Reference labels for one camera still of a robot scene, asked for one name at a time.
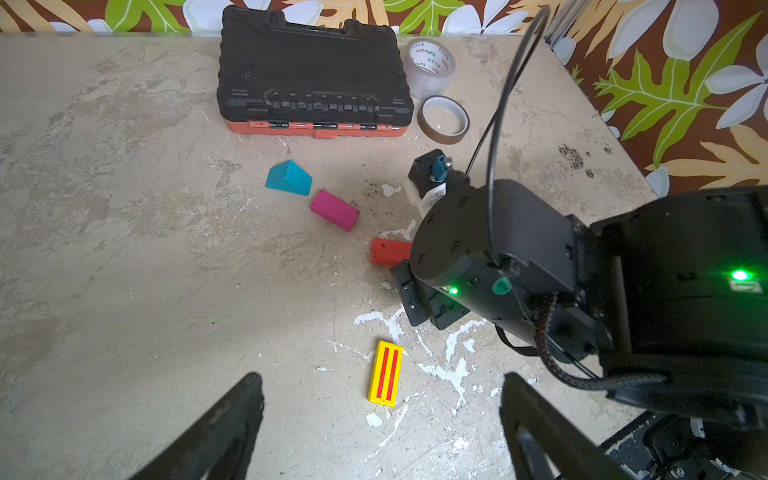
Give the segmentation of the brown tape roll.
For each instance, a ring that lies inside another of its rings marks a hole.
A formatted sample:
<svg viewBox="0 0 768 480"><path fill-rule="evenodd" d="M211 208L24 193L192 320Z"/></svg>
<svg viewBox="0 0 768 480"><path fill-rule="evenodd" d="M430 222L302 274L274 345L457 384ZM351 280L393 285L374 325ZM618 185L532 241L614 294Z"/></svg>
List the brown tape roll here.
<svg viewBox="0 0 768 480"><path fill-rule="evenodd" d="M417 121L428 138L443 145L459 143L470 128L466 110L455 100L442 95L431 96L422 102Z"/></svg>

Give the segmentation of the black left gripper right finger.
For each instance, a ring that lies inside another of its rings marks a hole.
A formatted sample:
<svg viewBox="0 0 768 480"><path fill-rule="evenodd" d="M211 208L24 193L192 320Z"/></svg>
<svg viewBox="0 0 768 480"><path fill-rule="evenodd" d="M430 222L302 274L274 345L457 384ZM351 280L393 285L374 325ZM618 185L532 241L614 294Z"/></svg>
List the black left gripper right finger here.
<svg viewBox="0 0 768 480"><path fill-rule="evenodd" d="M500 421L517 479L616 479L618 465L516 373L507 373Z"/></svg>

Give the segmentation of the yellow striped block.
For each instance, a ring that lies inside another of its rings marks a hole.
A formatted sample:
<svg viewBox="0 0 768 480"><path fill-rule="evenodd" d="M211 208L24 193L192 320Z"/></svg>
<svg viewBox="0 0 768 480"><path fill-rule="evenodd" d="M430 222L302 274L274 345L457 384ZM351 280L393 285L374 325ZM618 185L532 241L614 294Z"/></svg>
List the yellow striped block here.
<svg viewBox="0 0 768 480"><path fill-rule="evenodd" d="M391 408L396 406L403 359L401 346L384 340L377 343L367 395L369 402Z"/></svg>

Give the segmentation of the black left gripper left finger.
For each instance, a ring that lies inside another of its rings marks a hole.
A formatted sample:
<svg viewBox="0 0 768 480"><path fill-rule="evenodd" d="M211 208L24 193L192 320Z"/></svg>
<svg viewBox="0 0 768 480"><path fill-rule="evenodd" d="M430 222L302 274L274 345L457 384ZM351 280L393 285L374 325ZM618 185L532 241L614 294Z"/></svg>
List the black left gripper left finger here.
<svg viewBox="0 0 768 480"><path fill-rule="evenodd" d="M134 479L244 479L264 411L262 377L246 374Z"/></svg>

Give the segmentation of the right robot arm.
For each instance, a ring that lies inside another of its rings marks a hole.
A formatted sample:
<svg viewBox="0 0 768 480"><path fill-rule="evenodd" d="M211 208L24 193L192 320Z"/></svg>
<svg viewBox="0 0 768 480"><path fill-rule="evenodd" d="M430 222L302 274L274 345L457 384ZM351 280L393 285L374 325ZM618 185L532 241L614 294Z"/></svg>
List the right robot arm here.
<svg viewBox="0 0 768 480"><path fill-rule="evenodd" d="M765 187L585 225L512 180L457 184L392 273L412 325L475 313L565 385L641 410L595 447L508 375L501 414L518 476L766 476Z"/></svg>

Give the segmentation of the red block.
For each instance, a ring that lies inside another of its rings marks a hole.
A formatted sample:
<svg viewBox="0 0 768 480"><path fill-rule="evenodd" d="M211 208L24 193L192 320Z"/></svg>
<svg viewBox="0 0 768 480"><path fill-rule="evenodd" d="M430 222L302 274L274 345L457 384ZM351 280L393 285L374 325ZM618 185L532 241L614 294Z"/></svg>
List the red block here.
<svg viewBox="0 0 768 480"><path fill-rule="evenodd" d="M411 256L412 244L409 242L375 238L371 244L371 263L374 265L394 266Z"/></svg>

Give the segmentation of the magenta block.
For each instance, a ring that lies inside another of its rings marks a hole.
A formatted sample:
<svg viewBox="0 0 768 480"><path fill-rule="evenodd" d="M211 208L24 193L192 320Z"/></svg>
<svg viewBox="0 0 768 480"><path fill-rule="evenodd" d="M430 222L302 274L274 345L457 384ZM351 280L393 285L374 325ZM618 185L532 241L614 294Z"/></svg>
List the magenta block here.
<svg viewBox="0 0 768 480"><path fill-rule="evenodd" d="M339 228L351 232L360 217L360 210L322 189L310 205L310 210Z"/></svg>

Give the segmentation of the clear tape roll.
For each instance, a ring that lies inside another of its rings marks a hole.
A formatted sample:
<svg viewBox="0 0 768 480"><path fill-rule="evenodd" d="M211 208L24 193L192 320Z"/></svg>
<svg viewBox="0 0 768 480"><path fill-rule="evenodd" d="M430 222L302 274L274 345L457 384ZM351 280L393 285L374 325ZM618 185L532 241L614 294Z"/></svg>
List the clear tape roll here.
<svg viewBox="0 0 768 480"><path fill-rule="evenodd" d="M410 94L416 99L442 95L456 71L452 53L434 40L410 41L402 59Z"/></svg>

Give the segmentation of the teal block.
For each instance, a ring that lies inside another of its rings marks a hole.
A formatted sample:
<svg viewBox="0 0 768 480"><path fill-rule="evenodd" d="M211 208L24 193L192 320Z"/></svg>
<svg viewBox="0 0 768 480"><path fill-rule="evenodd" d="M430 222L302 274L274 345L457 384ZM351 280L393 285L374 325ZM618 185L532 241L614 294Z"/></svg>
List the teal block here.
<svg viewBox="0 0 768 480"><path fill-rule="evenodd" d="M273 166L267 176L266 187L302 196L310 194L312 177L292 160Z"/></svg>

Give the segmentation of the black tool case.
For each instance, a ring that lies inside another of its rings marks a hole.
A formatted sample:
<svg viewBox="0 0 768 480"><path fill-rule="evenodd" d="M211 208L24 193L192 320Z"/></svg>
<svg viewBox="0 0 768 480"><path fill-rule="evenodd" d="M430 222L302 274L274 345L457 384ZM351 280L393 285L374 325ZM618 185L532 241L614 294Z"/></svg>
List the black tool case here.
<svg viewBox="0 0 768 480"><path fill-rule="evenodd" d="M397 137L414 103L395 33L348 19L339 29L278 10L222 14L219 111L238 134Z"/></svg>

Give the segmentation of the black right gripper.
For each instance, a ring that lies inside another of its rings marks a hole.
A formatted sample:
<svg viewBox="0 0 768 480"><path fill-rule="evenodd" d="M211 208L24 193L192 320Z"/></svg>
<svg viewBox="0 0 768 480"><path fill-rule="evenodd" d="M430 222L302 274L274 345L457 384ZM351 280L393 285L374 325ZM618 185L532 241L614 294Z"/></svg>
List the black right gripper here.
<svg viewBox="0 0 768 480"><path fill-rule="evenodd" d="M410 262L403 260L390 268L395 290L413 327L426 322L438 330L445 330L470 310L441 291L418 280L410 269Z"/></svg>

